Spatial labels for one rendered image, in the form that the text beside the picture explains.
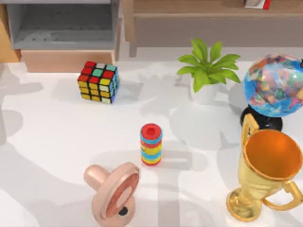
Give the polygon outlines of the stack of coloured rings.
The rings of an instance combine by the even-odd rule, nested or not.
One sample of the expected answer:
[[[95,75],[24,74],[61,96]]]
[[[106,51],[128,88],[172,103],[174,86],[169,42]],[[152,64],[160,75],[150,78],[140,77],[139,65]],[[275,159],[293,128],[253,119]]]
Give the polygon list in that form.
[[[145,124],[140,131],[141,160],[148,166],[157,165],[162,158],[162,129],[155,123]]]

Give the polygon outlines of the gold trophy cup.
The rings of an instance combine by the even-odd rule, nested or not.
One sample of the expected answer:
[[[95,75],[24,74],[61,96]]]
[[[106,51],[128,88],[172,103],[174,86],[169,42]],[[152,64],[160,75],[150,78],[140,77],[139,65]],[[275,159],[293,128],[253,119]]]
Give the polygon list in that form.
[[[240,187],[227,196],[229,213],[239,221],[249,222],[261,214],[262,205],[277,211],[293,209],[303,203],[303,193],[293,178],[301,170],[303,154],[288,135],[259,129],[251,114],[244,117],[239,160]],[[292,200],[276,205],[266,198],[283,189]]]

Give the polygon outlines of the red and white box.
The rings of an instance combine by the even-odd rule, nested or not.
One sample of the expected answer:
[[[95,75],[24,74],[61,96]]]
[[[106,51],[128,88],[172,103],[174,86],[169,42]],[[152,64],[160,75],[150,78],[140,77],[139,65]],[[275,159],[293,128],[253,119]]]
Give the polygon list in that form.
[[[244,0],[244,7],[251,9],[268,10],[271,0]]]

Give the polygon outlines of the colourful puzzle cube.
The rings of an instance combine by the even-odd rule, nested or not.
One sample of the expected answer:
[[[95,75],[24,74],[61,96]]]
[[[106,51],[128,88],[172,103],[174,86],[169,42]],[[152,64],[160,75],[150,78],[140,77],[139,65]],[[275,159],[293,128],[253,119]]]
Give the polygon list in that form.
[[[83,99],[111,104],[120,86],[118,67],[87,61],[78,77],[78,85]]]

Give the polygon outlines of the wooden cupboard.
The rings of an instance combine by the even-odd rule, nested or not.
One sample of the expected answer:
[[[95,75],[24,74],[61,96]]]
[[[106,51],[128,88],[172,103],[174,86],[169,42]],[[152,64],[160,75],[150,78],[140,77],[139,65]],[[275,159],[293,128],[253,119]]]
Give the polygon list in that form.
[[[6,4],[0,4],[0,62],[20,62],[20,50],[11,46]]]

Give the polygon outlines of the pale wooden drawer front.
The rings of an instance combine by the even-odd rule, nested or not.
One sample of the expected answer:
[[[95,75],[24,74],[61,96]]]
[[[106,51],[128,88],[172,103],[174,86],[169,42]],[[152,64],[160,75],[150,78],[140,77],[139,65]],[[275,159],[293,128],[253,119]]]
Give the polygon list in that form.
[[[115,64],[115,50],[22,50],[28,72],[80,72],[86,61]]]

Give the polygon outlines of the colourful globe on black stand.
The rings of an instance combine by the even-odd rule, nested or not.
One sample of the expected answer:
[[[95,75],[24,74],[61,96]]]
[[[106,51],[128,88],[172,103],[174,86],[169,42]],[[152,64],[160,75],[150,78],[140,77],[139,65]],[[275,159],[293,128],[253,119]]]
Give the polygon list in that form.
[[[243,80],[248,106],[240,122],[251,114],[260,129],[281,131],[282,118],[303,106],[303,59],[269,54],[255,62]]]

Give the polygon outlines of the green plant in white pot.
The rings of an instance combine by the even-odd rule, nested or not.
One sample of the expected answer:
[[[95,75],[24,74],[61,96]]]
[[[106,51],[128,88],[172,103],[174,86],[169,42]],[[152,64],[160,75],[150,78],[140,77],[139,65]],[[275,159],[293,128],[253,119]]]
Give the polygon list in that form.
[[[222,43],[216,42],[210,49],[206,43],[195,38],[191,40],[192,53],[178,57],[178,61],[185,66],[180,68],[178,75],[189,74],[191,85],[191,97],[199,104],[209,104],[214,101],[220,84],[226,84],[229,79],[240,83],[235,73],[238,70],[236,61],[240,58],[238,54],[229,53],[221,56]]]

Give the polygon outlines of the wooden shelf unit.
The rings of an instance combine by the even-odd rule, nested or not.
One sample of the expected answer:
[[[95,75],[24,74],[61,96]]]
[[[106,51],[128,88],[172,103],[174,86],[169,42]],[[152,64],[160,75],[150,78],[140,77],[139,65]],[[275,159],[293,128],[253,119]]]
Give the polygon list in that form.
[[[250,59],[267,52],[303,55],[303,0],[271,0],[268,10],[244,0],[121,0],[130,54],[141,48],[189,47],[192,38],[221,41]]]

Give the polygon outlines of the pink seal stamp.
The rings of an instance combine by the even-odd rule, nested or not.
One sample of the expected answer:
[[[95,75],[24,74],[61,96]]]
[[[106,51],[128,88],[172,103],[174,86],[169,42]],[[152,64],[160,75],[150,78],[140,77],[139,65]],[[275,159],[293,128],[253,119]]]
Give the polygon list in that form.
[[[99,165],[85,170],[85,182],[96,191],[91,210],[100,227],[125,227],[132,221],[133,193],[139,177],[139,168],[131,162],[121,164],[112,172]]]

